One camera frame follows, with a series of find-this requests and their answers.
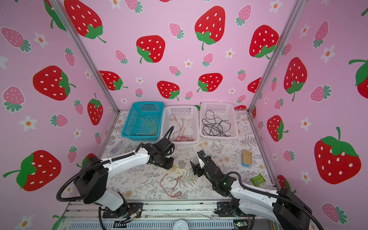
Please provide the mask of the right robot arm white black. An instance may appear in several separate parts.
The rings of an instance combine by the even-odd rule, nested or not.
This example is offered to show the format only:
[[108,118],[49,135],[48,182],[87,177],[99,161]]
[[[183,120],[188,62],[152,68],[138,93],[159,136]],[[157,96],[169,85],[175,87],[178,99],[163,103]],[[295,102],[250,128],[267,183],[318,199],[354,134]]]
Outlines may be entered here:
[[194,175],[206,177],[212,189],[230,197],[243,214],[274,221],[285,230],[308,230],[311,222],[318,230],[323,229],[312,210],[291,190],[267,190],[244,184],[238,172],[224,174],[204,151],[197,152],[197,158],[197,164],[190,163]]

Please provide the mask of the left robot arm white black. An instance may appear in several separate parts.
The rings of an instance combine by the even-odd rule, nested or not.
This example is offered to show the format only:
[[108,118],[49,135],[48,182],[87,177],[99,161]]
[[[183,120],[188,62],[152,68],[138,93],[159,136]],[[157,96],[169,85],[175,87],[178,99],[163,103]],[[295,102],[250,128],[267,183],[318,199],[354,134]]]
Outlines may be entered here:
[[82,169],[70,178],[56,194],[59,202],[82,200],[84,204],[104,206],[117,217],[126,217],[132,210],[119,192],[107,188],[107,181],[136,166],[151,164],[169,170],[174,158],[175,145],[170,142],[174,127],[170,127],[157,143],[140,143],[129,153],[117,157],[98,159],[92,157]]

